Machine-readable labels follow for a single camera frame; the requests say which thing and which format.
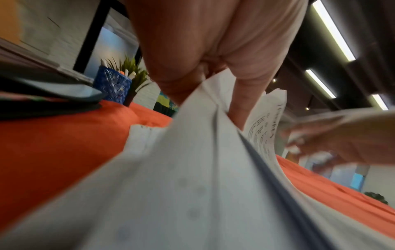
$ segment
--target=orange tablecloth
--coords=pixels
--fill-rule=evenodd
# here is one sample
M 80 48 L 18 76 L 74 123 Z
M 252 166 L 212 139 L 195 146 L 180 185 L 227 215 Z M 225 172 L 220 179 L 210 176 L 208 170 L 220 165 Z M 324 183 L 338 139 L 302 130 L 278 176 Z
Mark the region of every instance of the orange tablecloth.
M 91 112 L 0 122 L 0 229 L 64 191 L 120 153 L 130 125 L 167 126 L 171 118 L 108 101 Z M 278 157 L 302 192 L 395 238 L 395 210 Z

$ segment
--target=blue mesh cup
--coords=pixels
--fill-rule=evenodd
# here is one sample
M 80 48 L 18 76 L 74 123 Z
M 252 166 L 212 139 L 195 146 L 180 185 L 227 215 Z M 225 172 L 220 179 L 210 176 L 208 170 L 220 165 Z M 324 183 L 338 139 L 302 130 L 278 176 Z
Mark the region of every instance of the blue mesh cup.
M 132 80 L 116 70 L 100 66 L 93 87 L 106 93 L 104 100 L 123 104 L 130 89 Z

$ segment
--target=ceiling light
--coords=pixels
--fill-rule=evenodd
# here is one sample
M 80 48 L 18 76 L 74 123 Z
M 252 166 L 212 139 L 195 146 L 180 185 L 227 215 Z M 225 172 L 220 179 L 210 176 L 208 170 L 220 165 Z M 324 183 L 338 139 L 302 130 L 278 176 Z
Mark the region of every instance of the ceiling light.
M 373 99 L 376 101 L 376 103 L 380 106 L 382 110 L 388 110 L 387 105 L 384 103 L 383 99 L 381 98 L 380 95 L 372 95 Z
M 313 78 L 313 80 L 322 88 L 325 93 L 329 95 L 330 98 L 336 98 L 336 96 L 328 89 L 327 86 L 313 73 L 312 70 L 306 70 L 306 73 Z
M 326 28 L 329 30 L 330 34 L 336 41 L 337 45 L 342 50 L 343 54 L 346 56 L 347 60 L 349 62 L 355 60 L 354 54 L 351 52 L 346 41 L 340 34 L 339 30 L 337 29 L 335 23 L 333 22 L 332 18 L 330 17 L 325 6 L 322 4 L 321 0 L 318 0 L 315 3 L 313 3 L 313 8 L 317 11 L 318 15 L 324 22 Z

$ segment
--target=blue object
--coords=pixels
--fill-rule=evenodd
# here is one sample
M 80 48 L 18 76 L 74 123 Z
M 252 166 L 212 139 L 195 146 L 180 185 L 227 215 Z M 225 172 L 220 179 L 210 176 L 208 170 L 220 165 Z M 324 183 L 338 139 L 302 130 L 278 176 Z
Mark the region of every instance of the blue object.
M 104 100 L 123 104 L 130 89 L 132 80 L 116 70 L 100 66 L 93 87 L 106 93 Z

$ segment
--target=ceiling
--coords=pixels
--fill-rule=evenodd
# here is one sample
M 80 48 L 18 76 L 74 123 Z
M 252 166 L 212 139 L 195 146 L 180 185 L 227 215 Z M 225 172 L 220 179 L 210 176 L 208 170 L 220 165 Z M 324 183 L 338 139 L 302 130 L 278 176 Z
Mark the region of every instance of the ceiling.
M 322 0 L 356 60 L 347 62 L 312 7 L 269 85 L 288 90 L 287 112 L 295 117 L 328 110 L 371 107 L 368 97 L 381 93 L 395 103 L 395 1 Z M 327 98 L 306 76 L 312 69 L 334 93 Z

